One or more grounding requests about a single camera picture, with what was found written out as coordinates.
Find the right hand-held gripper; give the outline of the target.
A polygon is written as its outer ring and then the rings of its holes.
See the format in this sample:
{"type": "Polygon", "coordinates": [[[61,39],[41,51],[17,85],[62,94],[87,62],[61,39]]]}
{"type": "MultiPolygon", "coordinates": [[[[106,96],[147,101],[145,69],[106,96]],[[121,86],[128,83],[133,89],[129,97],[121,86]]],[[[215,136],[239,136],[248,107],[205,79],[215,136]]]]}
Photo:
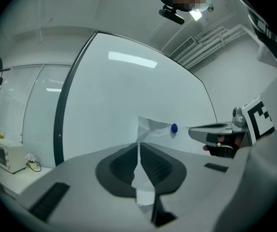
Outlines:
{"type": "Polygon", "coordinates": [[[260,96],[233,109],[232,122],[191,127],[189,136],[206,145],[206,151],[216,157],[233,157],[233,140],[229,135],[249,132],[252,140],[272,133],[275,130],[269,113],[260,96]]]}

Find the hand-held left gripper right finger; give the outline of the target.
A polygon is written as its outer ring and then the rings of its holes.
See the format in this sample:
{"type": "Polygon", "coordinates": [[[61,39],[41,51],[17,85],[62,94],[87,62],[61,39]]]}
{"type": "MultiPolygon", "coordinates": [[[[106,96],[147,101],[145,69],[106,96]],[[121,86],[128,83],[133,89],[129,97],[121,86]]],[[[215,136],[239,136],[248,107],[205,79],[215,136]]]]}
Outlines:
{"type": "Polygon", "coordinates": [[[175,220],[176,216],[163,208],[160,197],[179,189],[187,174],[186,167],[178,159],[147,143],[140,144],[140,163],[155,190],[151,222],[162,226],[175,220]]]}

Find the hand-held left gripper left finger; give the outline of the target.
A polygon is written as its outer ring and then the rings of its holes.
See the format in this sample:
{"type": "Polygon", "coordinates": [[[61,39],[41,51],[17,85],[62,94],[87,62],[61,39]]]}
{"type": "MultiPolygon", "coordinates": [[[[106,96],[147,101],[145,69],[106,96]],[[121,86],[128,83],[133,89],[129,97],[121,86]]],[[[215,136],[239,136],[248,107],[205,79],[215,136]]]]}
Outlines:
{"type": "Polygon", "coordinates": [[[132,181],[137,164],[138,144],[123,146],[97,164],[97,180],[106,191],[116,197],[136,198],[136,189],[132,187],[132,181]]]}

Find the white whiteboard with black frame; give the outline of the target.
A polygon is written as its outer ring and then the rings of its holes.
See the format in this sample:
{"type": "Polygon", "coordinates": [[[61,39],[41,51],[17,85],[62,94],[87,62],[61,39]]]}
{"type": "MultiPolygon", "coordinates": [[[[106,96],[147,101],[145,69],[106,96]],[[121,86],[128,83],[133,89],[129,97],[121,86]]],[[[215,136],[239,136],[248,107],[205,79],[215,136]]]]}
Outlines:
{"type": "Polygon", "coordinates": [[[204,83],[189,70],[138,41],[93,33],[60,91],[55,164],[134,142],[139,117],[179,126],[217,122],[204,83]]]}

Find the white air vent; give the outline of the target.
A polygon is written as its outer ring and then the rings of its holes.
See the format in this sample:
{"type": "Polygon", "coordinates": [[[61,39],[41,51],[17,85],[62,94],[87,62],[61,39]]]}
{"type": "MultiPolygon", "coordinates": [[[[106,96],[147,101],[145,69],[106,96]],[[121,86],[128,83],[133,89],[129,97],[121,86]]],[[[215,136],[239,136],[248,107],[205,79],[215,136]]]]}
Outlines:
{"type": "Polygon", "coordinates": [[[193,37],[190,37],[183,44],[181,44],[169,57],[171,59],[175,59],[180,56],[185,50],[195,44],[196,40],[193,37]]]}

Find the small flower pot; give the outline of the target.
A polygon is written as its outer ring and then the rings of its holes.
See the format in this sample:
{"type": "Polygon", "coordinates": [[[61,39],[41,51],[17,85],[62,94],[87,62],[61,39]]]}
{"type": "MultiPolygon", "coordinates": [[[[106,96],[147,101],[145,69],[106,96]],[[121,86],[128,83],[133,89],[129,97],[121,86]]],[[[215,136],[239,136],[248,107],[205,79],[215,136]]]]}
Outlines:
{"type": "Polygon", "coordinates": [[[36,171],[38,169],[37,160],[33,154],[28,153],[25,156],[25,162],[32,170],[36,171]]]}

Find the white ceiling pipes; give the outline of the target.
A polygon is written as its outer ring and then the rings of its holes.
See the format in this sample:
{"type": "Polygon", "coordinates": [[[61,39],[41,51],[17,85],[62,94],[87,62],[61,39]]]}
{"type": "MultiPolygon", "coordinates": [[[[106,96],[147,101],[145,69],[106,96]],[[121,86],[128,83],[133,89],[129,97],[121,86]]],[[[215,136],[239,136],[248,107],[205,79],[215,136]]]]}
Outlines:
{"type": "Polygon", "coordinates": [[[174,60],[189,70],[219,49],[224,48],[227,44],[245,34],[247,32],[242,25],[237,25],[232,29],[221,26],[204,37],[194,38],[196,44],[189,47],[174,60]]]}

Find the white desk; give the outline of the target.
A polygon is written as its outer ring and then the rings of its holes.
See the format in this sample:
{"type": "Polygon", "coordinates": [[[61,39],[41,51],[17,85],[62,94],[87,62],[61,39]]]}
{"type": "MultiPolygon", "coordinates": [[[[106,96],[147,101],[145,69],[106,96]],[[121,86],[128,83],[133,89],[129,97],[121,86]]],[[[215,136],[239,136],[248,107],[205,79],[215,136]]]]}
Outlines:
{"type": "Polygon", "coordinates": [[[42,167],[40,172],[35,172],[27,166],[25,169],[12,174],[0,167],[0,184],[7,194],[16,198],[24,189],[51,170],[52,168],[42,167]]]}

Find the long ceiling light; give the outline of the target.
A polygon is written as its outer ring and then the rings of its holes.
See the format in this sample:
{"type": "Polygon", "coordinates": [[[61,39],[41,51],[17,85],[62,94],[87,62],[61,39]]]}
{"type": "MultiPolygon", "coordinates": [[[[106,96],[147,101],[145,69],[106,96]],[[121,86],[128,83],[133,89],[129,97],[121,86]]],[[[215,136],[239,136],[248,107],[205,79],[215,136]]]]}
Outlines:
{"type": "Polygon", "coordinates": [[[202,17],[202,12],[199,9],[191,10],[189,14],[195,21],[198,21],[202,17]]]}

